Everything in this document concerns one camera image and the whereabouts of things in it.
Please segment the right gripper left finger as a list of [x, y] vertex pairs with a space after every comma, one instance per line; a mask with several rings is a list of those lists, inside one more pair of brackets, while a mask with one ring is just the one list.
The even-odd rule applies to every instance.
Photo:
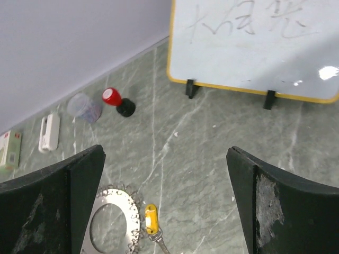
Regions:
[[94, 145], [1, 183], [1, 253], [80, 253], [103, 172]]

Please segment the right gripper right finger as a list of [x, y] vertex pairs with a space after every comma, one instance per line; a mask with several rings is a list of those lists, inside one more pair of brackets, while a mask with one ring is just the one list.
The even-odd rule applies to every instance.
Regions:
[[239, 147], [227, 166], [249, 253], [338, 253], [338, 188], [268, 164]]

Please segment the yellow tagged key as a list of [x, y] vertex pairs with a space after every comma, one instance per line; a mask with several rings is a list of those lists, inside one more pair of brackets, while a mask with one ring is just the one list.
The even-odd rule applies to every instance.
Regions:
[[170, 254], [163, 239], [163, 231], [159, 225], [157, 207], [148, 204], [145, 208], [145, 224], [148, 238], [159, 245], [163, 253]]

